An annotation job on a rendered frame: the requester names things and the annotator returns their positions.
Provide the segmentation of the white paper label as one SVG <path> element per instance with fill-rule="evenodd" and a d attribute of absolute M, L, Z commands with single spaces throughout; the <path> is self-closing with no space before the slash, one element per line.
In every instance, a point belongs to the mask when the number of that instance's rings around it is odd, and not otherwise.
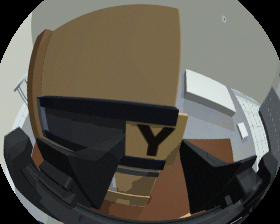
<path fill-rule="evenodd" d="M 115 183 L 115 176 L 112 177 L 111 184 L 109 184 L 108 190 L 113 190 L 113 192 L 117 192 L 116 190 L 116 183 Z"/>

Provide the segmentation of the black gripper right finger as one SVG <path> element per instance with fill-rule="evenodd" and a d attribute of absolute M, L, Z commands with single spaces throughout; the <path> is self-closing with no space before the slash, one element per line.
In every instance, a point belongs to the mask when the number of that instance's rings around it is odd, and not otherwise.
<path fill-rule="evenodd" d="M 191 214 L 203 212 L 205 205 L 232 183 L 238 173 L 248 171 L 257 159 L 253 155 L 236 163 L 225 163 L 188 140 L 181 140 L 179 151 Z"/>

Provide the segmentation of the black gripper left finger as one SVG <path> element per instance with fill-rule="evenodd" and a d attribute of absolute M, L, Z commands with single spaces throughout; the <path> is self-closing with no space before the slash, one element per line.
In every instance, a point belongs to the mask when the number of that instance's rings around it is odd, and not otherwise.
<path fill-rule="evenodd" d="M 76 152 L 59 148 L 59 145 L 48 143 L 42 137 L 36 139 L 36 144 L 43 159 L 71 177 L 80 192 L 91 202 L 92 208 L 100 209 L 117 165 L 124 155 L 124 133 Z"/>

